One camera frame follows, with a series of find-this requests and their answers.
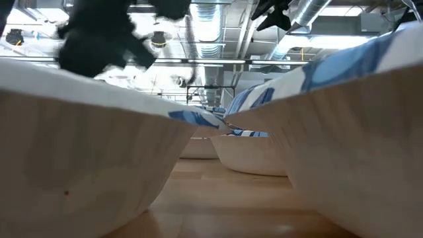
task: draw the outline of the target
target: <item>black object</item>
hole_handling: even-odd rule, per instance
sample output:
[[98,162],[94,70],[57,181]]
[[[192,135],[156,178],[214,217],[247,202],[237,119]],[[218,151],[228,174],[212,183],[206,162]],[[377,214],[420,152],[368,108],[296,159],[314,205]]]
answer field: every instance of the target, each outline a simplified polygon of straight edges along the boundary
[[15,0],[1,0],[0,1],[0,38],[5,30],[7,17],[12,11]]
[[[157,16],[178,20],[185,16],[191,0],[150,0]],[[65,69],[87,77],[102,73],[106,66],[125,67],[131,53],[136,64],[149,68],[155,56],[134,36],[128,9],[134,0],[78,0],[67,25],[58,28],[65,39],[56,61]]]
[[277,11],[275,9],[275,11],[270,13],[267,18],[257,27],[257,31],[264,30],[271,26],[277,26],[282,30],[289,30],[291,28],[291,20],[289,17],[285,16],[283,12]]
[[252,14],[251,20],[256,20],[259,16],[263,15],[268,11],[272,6],[276,4],[275,0],[260,0]]
[[22,46],[24,44],[24,37],[21,29],[11,29],[6,34],[6,42],[14,46]]
[[264,30],[271,26],[277,26],[283,30],[291,28],[291,20],[285,16],[283,11],[289,9],[291,0],[260,0],[256,10],[252,14],[251,20],[256,20],[263,15],[272,6],[274,6],[273,13],[270,13],[267,18],[257,27],[257,31]]
[[163,31],[155,31],[151,37],[151,43],[156,48],[164,48],[166,46],[165,33]]
[[411,21],[417,20],[416,19],[416,15],[413,12],[409,13],[409,11],[410,11],[410,7],[406,7],[403,15],[401,16],[401,18],[398,21],[395,22],[391,34],[393,34],[394,32],[396,32],[397,29],[398,29],[398,27],[402,23],[406,23],[406,22],[411,22]]

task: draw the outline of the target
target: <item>indoor space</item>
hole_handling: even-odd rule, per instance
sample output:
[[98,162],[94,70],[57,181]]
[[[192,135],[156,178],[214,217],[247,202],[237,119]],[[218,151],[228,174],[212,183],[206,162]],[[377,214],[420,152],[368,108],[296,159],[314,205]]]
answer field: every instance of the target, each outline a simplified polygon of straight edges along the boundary
[[0,237],[423,237],[422,17],[4,0]]

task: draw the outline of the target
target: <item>light wood bowl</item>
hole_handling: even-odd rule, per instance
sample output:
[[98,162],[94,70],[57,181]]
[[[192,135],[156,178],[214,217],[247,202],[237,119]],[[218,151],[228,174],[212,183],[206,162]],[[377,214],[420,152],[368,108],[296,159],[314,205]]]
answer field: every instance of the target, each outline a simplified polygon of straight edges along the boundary
[[199,127],[194,134],[192,135],[193,138],[211,138],[214,136],[220,136],[230,133],[231,130],[226,128],[224,130],[216,130],[214,128],[207,128],[207,127]]
[[294,187],[338,225],[366,238],[421,237],[422,75],[423,65],[398,69],[226,119],[260,118]]
[[248,136],[211,138],[220,161],[227,168],[256,175],[286,176],[272,139]]
[[182,159],[219,159],[209,138],[191,138],[179,157]]
[[1,238],[92,238],[128,223],[197,128],[165,116],[187,106],[27,63],[2,59],[0,72]]

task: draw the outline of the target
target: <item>exposed ceiling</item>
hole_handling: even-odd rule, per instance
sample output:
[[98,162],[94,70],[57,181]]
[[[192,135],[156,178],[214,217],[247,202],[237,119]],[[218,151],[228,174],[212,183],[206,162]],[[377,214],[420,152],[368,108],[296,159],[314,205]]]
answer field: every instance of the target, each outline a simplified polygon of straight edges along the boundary
[[[265,17],[260,17],[255,22],[249,20],[256,7],[256,2],[253,0],[193,0],[193,3],[191,10],[194,35],[199,55],[204,59],[269,60],[269,55],[273,51],[284,50],[285,60],[304,61],[304,63],[342,48],[362,44],[369,38],[380,35],[383,29],[387,30],[393,22],[394,19],[389,18],[392,13],[402,7],[400,1],[390,1],[388,5],[386,1],[378,0],[333,0],[312,24],[310,33],[284,36],[285,31],[275,26],[260,32],[255,30]],[[298,1],[293,0],[286,14],[291,18],[295,16],[297,6]],[[146,6],[140,1],[139,7],[131,13],[132,20],[137,24],[136,32],[140,35],[152,34],[157,30],[168,33],[167,46],[162,50],[154,48],[151,50],[160,58],[187,58],[184,21],[168,22],[159,19],[160,24],[154,25],[153,14],[145,13],[146,9],[142,7]],[[3,37],[0,40],[0,56],[54,57],[55,50],[61,44],[61,41],[55,38],[56,25],[63,24],[67,20],[65,9],[63,1],[60,0],[37,0],[36,6],[32,9],[14,9],[8,18],[4,35],[12,28],[22,29],[25,44],[12,46],[6,43]],[[370,20],[364,19],[363,15],[360,16],[362,13],[373,13],[369,17],[373,17],[371,22],[375,24],[364,24],[363,22]],[[204,20],[204,17],[209,17],[211,20]],[[33,63],[55,67],[51,60],[38,60]],[[200,73],[196,85],[234,86],[237,88],[236,92],[239,92],[246,88],[246,85],[259,84],[269,77],[278,77],[293,67],[295,66],[273,65],[265,68],[257,65],[234,66],[230,61],[221,62],[212,67],[199,67]],[[186,89],[179,89],[173,76],[189,75],[190,71],[191,68],[187,65],[153,66],[148,71],[128,66],[123,71],[111,69],[98,78],[119,87],[129,87],[185,103]],[[191,88],[188,92],[191,95],[189,104],[221,103],[221,89]]]

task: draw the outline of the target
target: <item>silver duct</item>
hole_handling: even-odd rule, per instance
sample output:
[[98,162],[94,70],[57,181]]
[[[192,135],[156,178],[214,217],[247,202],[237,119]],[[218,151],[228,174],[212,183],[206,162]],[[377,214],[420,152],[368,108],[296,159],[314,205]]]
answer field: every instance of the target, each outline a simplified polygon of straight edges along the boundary
[[[288,32],[292,32],[303,26],[309,26],[316,20],[330,1],[331,0],[300,0],[295,18],[292,21],[292,27]],[[286,56],[289,48],[284,47],[281,43],[283,43],[282,39],[272,52],[268,54],[268,60],[282,60]]]
[[[220,42],[223,37],[223,5],[195,4],[191,5],[192,20],[199,29],[196,37],[201,42]],[[198,56],[203,59],[217,59],[221,57],[222,46],[218,44],[200,44]],[[223,78],[219,77],[218,67],[205,67],[204,77],[206,85],[221,85]],[[215,101],[215,90],[205,91],[208,104]]]

